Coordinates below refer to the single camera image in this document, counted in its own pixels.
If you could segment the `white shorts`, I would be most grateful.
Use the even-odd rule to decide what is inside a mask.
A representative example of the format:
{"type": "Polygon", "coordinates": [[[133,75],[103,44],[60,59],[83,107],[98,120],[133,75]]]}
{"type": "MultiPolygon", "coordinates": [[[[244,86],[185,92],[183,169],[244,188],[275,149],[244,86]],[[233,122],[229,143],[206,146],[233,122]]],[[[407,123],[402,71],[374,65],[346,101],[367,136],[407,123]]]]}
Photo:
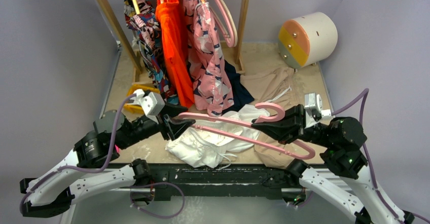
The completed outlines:
{"type": "MultiPolygon", "coordinates": [[[[197,120],[197,125],[227,131],[238,136],[275,144],[267,135],[247,127],[225,122],[197,120]]],[[[192,167],[217,167],[221,162],[231,164],[237,154],[255,145],[235,138],[218,135],[200,129],[188,128],[178,139],[168,141],[165,150],[192,167]]]]}

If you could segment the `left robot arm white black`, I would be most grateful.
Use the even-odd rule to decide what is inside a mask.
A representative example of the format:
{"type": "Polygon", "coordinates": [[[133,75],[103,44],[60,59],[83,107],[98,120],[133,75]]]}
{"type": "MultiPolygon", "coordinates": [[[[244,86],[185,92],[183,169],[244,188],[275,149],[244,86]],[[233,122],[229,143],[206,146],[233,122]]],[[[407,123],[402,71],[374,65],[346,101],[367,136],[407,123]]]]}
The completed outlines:
{"type": "Polygon", "coordinates": [[[20,181],[20,213],[50,218],[80,200],[112,189],[153,187],[155,180],[146,160],[136,159],[112,172],[105,170],[119,157],[119,150],[157,133],[165,140],[177,139],[195,124],[193,119],[178,118],[185,111],[182,106],[168,104],[154,120],[141,116],[133,121],[119,110],[107,111],[55,167],[41,177],[20,181]]]}

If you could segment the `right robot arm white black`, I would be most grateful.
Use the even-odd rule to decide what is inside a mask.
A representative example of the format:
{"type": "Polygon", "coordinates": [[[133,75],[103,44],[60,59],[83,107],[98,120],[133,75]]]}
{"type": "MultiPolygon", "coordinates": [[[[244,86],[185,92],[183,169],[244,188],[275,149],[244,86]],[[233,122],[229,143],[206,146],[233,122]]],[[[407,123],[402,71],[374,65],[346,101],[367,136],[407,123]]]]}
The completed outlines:
{"type": "Polygon", "coordinates": [[[285,170],[289,186],[309,189],[337,207],[354,223],[412,223],[413,213],[397,207],[372,181],[370,161],[361,151],[366,142],[361,123],[352,117],[334,118],[328,125],[308,116],[298,104],[274,121],[255,119],[251,127],[281,144],[310,142],[325,147],[324,165],[344,181],[351,193],[322,177],[303,160],[295,158],[285,170]]]}

